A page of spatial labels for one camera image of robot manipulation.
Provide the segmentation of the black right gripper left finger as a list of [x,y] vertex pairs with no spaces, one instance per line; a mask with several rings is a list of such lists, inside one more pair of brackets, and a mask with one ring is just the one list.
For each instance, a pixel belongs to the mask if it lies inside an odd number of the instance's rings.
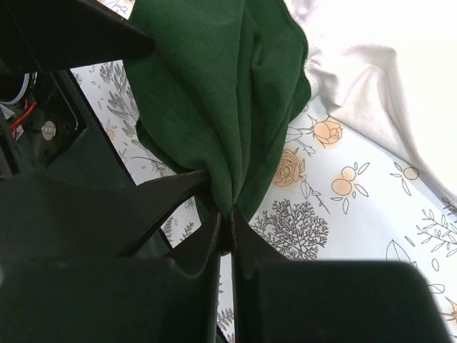
[[1,261],[3,342],[215,342],[221,213],[158,259]]

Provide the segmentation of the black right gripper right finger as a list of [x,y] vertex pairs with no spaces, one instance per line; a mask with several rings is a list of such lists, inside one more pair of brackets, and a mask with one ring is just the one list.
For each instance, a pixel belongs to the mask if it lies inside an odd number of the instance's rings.
[[422,275],[404,262],[291,261],[230,216],[237,342],[447,342]]

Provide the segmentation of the white green raglan t-shirt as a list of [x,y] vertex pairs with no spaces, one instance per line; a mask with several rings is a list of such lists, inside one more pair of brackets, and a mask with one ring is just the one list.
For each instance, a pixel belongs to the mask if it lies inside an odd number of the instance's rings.
[[175,172],[205,170],[211,207],[246,218],[270,184],[299,182],[288,125],[319,98],[311,133],[346,124],[427,173],[456,206],[454,1],[137,1],[156,51],[124,64],[139,141]]

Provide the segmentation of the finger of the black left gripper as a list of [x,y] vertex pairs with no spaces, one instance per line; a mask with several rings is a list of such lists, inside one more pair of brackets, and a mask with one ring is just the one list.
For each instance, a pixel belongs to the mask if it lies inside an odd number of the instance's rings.
[[97,1],[2,1],[1,72],[59,71],[154,51],[154,39]]
[[135,187],[94,189],[43,174],[1,182],[2,257],[130,257],[187,199],[205,171]]

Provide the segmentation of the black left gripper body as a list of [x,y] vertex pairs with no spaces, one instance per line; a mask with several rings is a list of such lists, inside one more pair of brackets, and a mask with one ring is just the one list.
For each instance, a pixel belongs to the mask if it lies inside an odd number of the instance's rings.
[[1,180],[34,171],[89,187],[134,184],[69,70],[1,72]]

